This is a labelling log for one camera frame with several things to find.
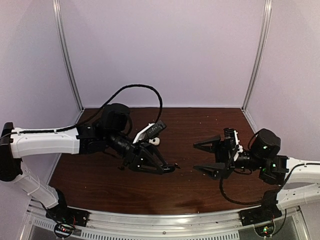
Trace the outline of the white earbud charging case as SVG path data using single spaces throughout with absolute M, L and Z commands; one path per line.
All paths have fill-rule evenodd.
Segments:
M 160 144 L 160 138 L 159 137 L 155 137 L 153 139 L 150 139 L 149 143 L 154 145 L 154 146 L 158 146 Z

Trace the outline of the black round earbud case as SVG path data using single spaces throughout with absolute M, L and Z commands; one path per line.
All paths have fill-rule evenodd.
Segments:
M 164 165 L 161 167 L 162 168 L 162 173 L 163 174 L 169 174 L 169 173 L 172 173 L 176 170 L 176 167 L 172 164 L 170 165 Z

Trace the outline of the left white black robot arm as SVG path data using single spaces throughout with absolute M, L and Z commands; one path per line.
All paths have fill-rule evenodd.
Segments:
M 0 180 L 13 182 L 29 196 L 40 201 L 61 222 L 72 218 L 64 195 L 44 184 L 22 162 L 22 158 L 44 154 L 87 155 L 111 148 L 119 154 L 122 165 L 134 172 L 172 173 L 176 167 L 165 161 L 157 149 L 157 136 L 166 125 L 148 124 L 134 138 L 124 132 L 132 125 L 130 108 L 121 103 L 107 104 L 100 118 L 60 129 L 23 129 L 7 122 L 0 137 Z

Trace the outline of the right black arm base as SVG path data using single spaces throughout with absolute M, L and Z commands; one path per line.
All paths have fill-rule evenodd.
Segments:
M 266 191 L 260 206 L 239 212 L 242 226 L 254 225 L 255 233 L 261 238 L 274 237 L 282 230 L 287 219 L 287 210 L 283 213 L 277 203 L 277 191 Z

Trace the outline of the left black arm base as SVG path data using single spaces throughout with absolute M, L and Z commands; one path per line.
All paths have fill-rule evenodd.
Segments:
M 64 194 L 57 189 L 58 204 L 52 208 L 43 205 L 46 217 L 55 222 L 53 232 L 58 239 L 70 237 L 76 230 L 76 226 L 86 227 L 90 213 L 86 210 L 67 206 Z

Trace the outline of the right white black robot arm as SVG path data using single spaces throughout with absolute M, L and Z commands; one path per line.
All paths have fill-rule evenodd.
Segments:
M 268 220 L 278 210 L 311 204 L 320 200 L 320 163 L 280 155 L 281 139 L 271 130 L 262 128 L 243 148 L 238 132 L 224 129 L 224 137 L 216 135 L 193 144 L 195 149 L 212 153 L 215 162 L 194 165 L 194 169 L 219 181 L 221 195 L 230 203 L 242 206 L 260 205 L 256 210 L 259 220 Z M 259 172 L 259 179 L 278 189 L 266 191 L 261 200 L 241 202 L 231 199 L 224 190 L 224 180 L 232 173 Z

